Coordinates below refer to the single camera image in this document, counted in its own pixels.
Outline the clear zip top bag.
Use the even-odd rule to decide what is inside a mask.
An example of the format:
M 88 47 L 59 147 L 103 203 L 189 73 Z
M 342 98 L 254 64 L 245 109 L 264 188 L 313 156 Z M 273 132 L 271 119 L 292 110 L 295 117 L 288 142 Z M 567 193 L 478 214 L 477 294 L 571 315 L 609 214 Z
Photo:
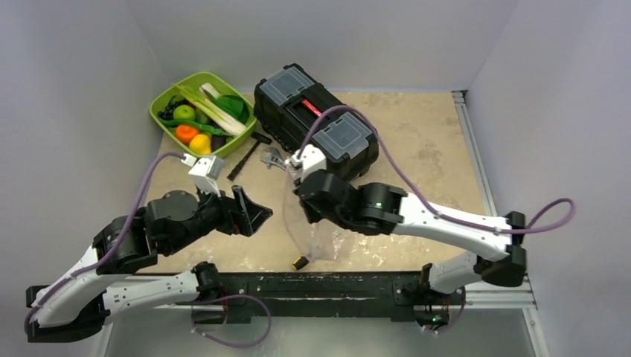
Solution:
M 295 195 L 294 179 L 298 174 L 286 169 L 286 185 L 282 216 L 286 232 L 292 238 L 302 257 L 309 262 L 315 260 L 335 260 L 342 250 L 346 234 L 330 221 L 323 219 L 309 223 Z

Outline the toy green onion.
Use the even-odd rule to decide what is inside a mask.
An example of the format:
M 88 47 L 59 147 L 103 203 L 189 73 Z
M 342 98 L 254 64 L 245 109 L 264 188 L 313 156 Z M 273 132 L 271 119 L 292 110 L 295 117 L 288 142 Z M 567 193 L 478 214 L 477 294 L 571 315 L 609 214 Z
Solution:
M 196 108 L 200 108 L 200 110 L 218 124 L 224 132 L 232 136 L 238 136 L 246 131 L 246 126 L 243 123 L 223 111 L 204 95 L 194 91 L 188 86 L 173 84 L 173 87 L 178 89 L 179 93 Z

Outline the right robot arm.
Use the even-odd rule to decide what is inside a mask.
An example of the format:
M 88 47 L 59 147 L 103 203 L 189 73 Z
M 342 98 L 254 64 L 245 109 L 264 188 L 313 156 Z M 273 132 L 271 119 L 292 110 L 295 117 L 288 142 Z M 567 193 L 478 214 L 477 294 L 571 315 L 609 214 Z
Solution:
M 326 170 L 294 181 L 307 221 L 322 219 L 365 236 L 397 235 L 432 239 L 462 248 L 464 253 L 423 267 L 419 296 L 434 303 L 471 283 L 521 286 L 527 252 L 510 234 L 505 217 L 480 216 L 441 207 L 432 213 L 413 193 L 383 183 L 353 187 Z

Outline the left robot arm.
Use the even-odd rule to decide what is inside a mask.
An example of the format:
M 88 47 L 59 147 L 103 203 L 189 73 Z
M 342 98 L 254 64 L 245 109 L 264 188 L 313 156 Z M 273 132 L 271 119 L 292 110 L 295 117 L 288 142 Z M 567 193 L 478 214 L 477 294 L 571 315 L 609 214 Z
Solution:
M 233 186 L 232 192 L 227 196 L 174 190 L 136 207 L 129 216 L 113 219 L 56 283 L 27 289 L 27 340 L 81 341 L 134 309 L 221 303 L 228 293 L 210 262 L 146 285 L 124 286 L 123 281 L 213 231 L 255 234 L 272 209 L 254 203 L 241 186 Z

